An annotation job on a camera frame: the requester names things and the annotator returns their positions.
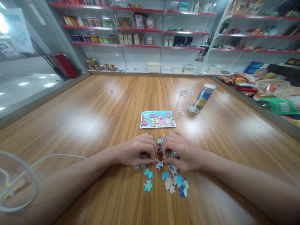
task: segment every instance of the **metal lid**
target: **metal lid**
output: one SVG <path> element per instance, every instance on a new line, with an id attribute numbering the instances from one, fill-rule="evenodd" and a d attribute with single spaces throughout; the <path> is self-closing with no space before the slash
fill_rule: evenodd
<path id="1" fill-rule="evenodd" d="M 205 88 L 209 89 L 209 90 L 215 90 L 217 87 L 214 86 L 213 84 L 204 84 L 203 85 Z"/>

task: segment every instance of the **hand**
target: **hand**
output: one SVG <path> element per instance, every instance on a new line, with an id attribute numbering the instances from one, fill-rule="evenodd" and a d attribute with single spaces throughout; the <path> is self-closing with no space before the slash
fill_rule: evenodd
<path id="1" fill-rule="evenodd" d="M 112 148 L 116 153 L 116 163 L 132 167 L 155 163 L 154 156 L 157 147 L 153 137 L 147 133 Z M 144 158 L 144 152 L 150 152 L 150 158 Z"/>
<path id="2" fill-rule="evenodd" d="M 180 131 L 169 133 L 165 138 L 162 153 L 167 155 L 169 150 L 177 152 L 180 159 L 169 157 L 164 163 L 173 164 L 183 172 L 203 169 L 209 153 L 195 146 Z"/>

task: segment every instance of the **puzzle picture card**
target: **puzzle picture card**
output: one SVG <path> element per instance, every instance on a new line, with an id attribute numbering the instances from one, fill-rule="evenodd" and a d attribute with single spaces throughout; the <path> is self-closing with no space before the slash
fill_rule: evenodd
<path id="1" fill-rule="evenodd" d="M 140 128 L 177 127 L 172 111 L 146 111 L 141 115 Z"/>

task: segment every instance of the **finger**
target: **finger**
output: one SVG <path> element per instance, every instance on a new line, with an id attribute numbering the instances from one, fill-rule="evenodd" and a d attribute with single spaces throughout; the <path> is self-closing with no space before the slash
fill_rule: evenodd
<path id="1" fill-rule="evenodd" d="M 148 164 L 154 164 L 155 160 L 150 159 L 150 158 L 144 158 L 144 159 L 137 159 L 136 161 L 136 166 L 141 166 L 141 165 L 148 165 Z"/>
<path id="2" fill-rule="evenodd" d="M 182 171 L 184 171 L 184 169 L 185 169 L 184 162 L 181 161 L 180 159 L 176 159 L 174 157 L 166 158 L 163 161 L 163 163 L 164 164 L 173 164 L 173 165 L 177 166 Z"/>
<path id="3" fill-rule="evenodd" d="M 163 143 L 163 147 L 162 147 L 162 154 L 166 155 L 168 153 L 168 149 L 171 149 L 171 150 L 177 152 L 179 149 L 179 144 L 174 143 L 172 141 L 165 141 Z"/>
<path id="4" fill-rule="evenodd" d="M 175 137 L 166 137 L 165 141 L 171 141 L 171 142 L 178 143 L 178 144 L 180 143 L 179 139 L 175 138 Z"/>
<path id="5" fill-rule="evenodd" d="M 156 146 L 156 143 L 155 143 L 154 140 L 150 140 L 148 138 L 143 138 L 142 139 L 142 143 L 153 145 L 153 147 L 154 147 L 154 153 L 156 154 L 156 152 L 157 152 L 157 146 Z"/>
<path id="6" fill-rule="evenodd" d="M 150 158 L 154 159 L 155 150 L 154 150 L 153 145 L 151 145 L 151 144 L 145 144 L 145 143 L 140 143 L 139 144 L 139 151 L 140 152 L 150 152 Z"/>
<path id="7" fill-rule="evenodd" d="M 174 131 L 174 133 L 185 138 L 185 136 L 179 130 Z"/>

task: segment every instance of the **white box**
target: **white box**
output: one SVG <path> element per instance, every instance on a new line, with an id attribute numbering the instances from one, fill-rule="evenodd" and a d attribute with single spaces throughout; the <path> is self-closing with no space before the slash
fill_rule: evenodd
<path id="1" fill-rule="evenodd" d="M 183 66 L 174 66 L 173 67 L 173 72 L 182 73 L 182 69 L 183 69 Z"/>
<path id="2" fill-rule="evenodd" d="M 193 69 L 197 68 L 194 63 L 187 63 L 183 67 L 183 73 L 193 73 Z"/>
<path id="3" fill-rule="evenodd" d="M 149 62 L 148 63 L 148 72 L 150 73 L 159 73 L 161 64 L 159 62 Z"/>
<path id="4" fill-rule="evenodd" d="M 221 73 L 221 70 L 223 70 L 223 67 L 213 67 L 213 66 L 210 66 L 209 69 L 208 69 L 208 72 L 211 73 L 211 74 L 219 74 Z"/>

